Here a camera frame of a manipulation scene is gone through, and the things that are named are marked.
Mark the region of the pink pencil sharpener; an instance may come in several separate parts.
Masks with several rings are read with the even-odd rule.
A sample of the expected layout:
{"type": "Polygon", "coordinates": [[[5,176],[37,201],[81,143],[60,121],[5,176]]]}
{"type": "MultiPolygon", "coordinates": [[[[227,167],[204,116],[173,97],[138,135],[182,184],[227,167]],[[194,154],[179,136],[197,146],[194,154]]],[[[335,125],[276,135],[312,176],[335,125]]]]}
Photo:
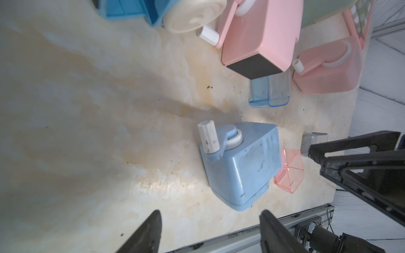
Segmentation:
{"type": "Polygon", "coordinates": [[[197,36],[222,50],[221,62],[250,79],[285,72],[299,41],[303,0],[228,1],[217,30],[197,36]]]}
{"type": "Polygon", "coordinates": [[[361,49],[351,36],[303,51],[292,62],[293,81],[305,94],[353,90],[362,69],[361,49]]]}

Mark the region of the blue pencil sharpener round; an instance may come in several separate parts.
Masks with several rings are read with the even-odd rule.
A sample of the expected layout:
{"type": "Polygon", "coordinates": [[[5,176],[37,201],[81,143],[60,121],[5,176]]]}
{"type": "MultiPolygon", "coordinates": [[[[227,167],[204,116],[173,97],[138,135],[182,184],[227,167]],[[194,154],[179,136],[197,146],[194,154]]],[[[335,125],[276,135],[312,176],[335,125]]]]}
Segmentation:
{"type": "Polygon", "coordinates": [[[209,24],[227,6],[227,1],[222,0],[94,0],[92,3],[106,20],[143,17],[150,26],[162,26],[175,34],[190,32],[209,24]]]}

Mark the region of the green yellow pencil sharpener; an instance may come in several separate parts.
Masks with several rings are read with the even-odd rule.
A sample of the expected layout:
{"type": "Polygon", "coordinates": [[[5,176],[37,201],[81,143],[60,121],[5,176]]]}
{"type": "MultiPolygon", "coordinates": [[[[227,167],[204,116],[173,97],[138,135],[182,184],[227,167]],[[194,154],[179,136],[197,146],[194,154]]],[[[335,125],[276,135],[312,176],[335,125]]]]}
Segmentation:
{"type": "Polygon", "coordinates": [[[304,0],[301,28],[342,13],[355,3],[356,0],[304,0]]]}

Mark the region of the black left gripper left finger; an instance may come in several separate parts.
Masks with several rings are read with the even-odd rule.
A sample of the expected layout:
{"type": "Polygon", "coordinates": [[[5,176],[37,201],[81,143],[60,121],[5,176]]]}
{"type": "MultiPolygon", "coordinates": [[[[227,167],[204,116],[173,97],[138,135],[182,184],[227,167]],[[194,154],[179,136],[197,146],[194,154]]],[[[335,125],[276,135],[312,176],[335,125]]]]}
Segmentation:
{"type": "Polygon", "coordinates": [[[117,253],[157,253],[162,233],[162,216],[154,210],[117,253]]]}

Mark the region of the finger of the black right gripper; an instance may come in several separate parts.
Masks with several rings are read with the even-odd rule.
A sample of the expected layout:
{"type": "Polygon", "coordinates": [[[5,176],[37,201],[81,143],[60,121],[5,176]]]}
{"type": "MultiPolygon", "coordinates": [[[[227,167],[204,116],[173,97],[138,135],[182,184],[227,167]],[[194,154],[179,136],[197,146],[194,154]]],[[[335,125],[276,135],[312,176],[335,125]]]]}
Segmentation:
{"type": "Polygon", "coordinates": [[[320,175],[405,225],[405,151],[327,157],[320,175]]]}
{"type": "Polygon", "coordinates": [[[394,151],[400,135],[401,132],[378,131],[357,137],[313,144],[309,148],[309,157],[316,163],[322,164],[326,153],[364,147],[369,147],[372,153],[394,151]]]}

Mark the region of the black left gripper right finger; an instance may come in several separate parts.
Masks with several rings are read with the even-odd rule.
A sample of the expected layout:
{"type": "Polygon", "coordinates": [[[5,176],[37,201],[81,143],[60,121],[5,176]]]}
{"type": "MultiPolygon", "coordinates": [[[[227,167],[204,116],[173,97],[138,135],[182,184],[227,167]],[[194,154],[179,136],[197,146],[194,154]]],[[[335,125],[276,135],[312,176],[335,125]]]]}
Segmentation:
{"type": "Polygon", "coordinates": [[[308,252],[270,211],[264,210],[259,216],[259,221],[260,245],[263,253],[308,252]]]}

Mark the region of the grey transparent tray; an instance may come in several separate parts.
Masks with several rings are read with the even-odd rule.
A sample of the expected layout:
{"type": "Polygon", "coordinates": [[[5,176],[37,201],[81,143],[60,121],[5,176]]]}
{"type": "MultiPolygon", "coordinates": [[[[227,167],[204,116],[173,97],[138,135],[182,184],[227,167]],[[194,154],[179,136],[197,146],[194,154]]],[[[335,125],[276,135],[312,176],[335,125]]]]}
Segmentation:
{"type": "Polygon", "coordinates": [[[327,133],[305,132],[302,136],[301,155],[304,157],[308,157],[311,145],[324,143],[327,141],[328,141],[327,133]]]}

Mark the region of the green checkered cloth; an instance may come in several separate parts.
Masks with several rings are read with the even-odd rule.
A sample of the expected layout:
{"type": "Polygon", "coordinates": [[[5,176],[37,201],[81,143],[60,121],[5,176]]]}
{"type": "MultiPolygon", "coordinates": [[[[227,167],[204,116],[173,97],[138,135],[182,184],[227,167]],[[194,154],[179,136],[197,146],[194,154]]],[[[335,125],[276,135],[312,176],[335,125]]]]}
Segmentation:
{"type": "Polygon", "coordinates": [[[368,17],[371,11],[371,0],[358,0],[355,3],[355,13],[352,15],[354,18],[355,26],[359,34],[364,35],[368,24],[368,17]]]}

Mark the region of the blue transparent tray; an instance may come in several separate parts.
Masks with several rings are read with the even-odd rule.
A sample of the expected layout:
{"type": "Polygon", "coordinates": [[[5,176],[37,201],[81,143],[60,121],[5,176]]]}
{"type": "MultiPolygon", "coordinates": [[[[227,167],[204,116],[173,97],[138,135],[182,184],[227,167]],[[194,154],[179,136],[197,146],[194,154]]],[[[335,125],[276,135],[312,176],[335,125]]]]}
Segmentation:
{"type": "Polygon", "coordinates": [[[289,72],[251,80],[249,104],[253,108],[280,107],[288,104],[289,72]]]}

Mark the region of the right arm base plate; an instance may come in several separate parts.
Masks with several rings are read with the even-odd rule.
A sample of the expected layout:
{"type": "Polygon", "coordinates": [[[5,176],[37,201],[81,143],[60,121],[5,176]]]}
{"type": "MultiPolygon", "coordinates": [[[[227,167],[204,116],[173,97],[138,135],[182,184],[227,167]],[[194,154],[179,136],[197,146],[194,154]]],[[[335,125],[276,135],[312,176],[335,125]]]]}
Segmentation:
{"type": "Polygon", "coordinates": [[[318,253],[384,253],[385,250],[364,239],[348,234],[340,236],[321,226],[316,216],[295,226],[294,236],[309,252],[318,253]]]}

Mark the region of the pink serving tray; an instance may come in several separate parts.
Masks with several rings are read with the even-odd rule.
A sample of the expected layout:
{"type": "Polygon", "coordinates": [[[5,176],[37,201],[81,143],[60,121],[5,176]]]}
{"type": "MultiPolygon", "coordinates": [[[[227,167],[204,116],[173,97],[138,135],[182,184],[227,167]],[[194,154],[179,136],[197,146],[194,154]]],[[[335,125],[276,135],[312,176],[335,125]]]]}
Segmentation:
{"type": "Polygon", "coordinates": [[[371,27],[371,17],[374,1],[359,0],[354,5],[343,12],[349,33],[359,43],[360,49],[363,50],[371,27]]]}

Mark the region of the red transparent tray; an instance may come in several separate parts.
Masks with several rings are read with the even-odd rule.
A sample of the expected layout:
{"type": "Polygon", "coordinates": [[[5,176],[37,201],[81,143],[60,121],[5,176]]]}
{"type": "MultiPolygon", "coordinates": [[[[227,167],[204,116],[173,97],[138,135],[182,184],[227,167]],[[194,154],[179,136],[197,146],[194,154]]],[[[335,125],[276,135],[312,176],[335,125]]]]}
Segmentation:
{"type": "Polygon", "coordinates": [[[282,169],[274,177],[275,184],[282,190],[293,194],[305,176],[301,151],[283,148],[281,161],[282,169]]]}

